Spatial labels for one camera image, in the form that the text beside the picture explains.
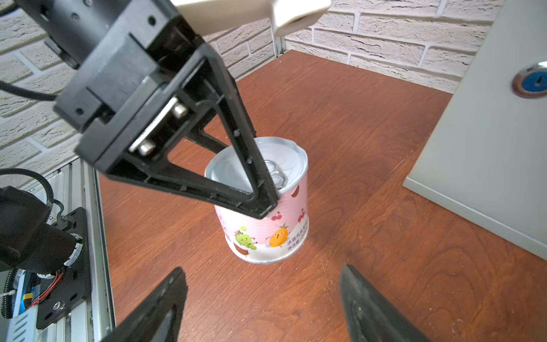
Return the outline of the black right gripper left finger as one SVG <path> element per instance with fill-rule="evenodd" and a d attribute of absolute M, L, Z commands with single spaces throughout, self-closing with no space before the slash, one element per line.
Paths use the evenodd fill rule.
<path fill-rule="evenodd" d="M 177 267 L 103 340 L 176 341 L 187 293 L 185 272 Z"/>

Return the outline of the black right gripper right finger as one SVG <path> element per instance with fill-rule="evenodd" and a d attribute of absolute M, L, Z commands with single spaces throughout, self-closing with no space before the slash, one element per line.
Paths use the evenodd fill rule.
<path fill-rule="evenodd" d="M 354 266 L 340 273 L 340 296 L 351 341 L 428 341 Z"/>

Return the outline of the pink label can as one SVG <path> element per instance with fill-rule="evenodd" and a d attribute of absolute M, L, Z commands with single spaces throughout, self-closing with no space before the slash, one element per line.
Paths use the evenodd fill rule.
<path fill-rule="evenodd" d="M 280 195 L 277 206 L 262 219 L 215 206 L 229 248 L 246 262 L 280 262 L 303 245 L 309 232 L 306 151 L 295 142 L 277 137 L 255 143 Z"/>

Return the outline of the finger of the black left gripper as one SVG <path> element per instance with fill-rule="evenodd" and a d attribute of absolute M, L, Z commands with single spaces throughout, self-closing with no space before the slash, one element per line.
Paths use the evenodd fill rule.
<path fill-rule="evenodd" d="M 216 116 L 217 112 L 214 109 L 208 110 L 188 134 L 185 135 L 185 138 L 213 153 L 219 153 L 227 148 L 227 144 L 205 131 L 206 126 L 209 125 Z"/>
<path fill-rule="evenodd" d="M 262 219 L 279 202 L 237 86 L 220 56 L 200 45 L 177 74 L 153 60 L 150 74 L 121 102 L 112 118 L 95 118 L 76 153 L 118 182 L 209 202 Z M 250 188 L 241 190 L 181 168 L 170 151 L 187 140 L 213 153 L 233 151 Z"/>

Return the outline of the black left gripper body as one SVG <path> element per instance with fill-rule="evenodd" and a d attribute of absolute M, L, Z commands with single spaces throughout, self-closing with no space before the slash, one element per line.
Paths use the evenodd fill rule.
<path fill-rule="evenodd" d="M 152 120 L 204 40 L 171 1 L 17 1 L 75 69 L 54 110 L 78 132 Z"/>

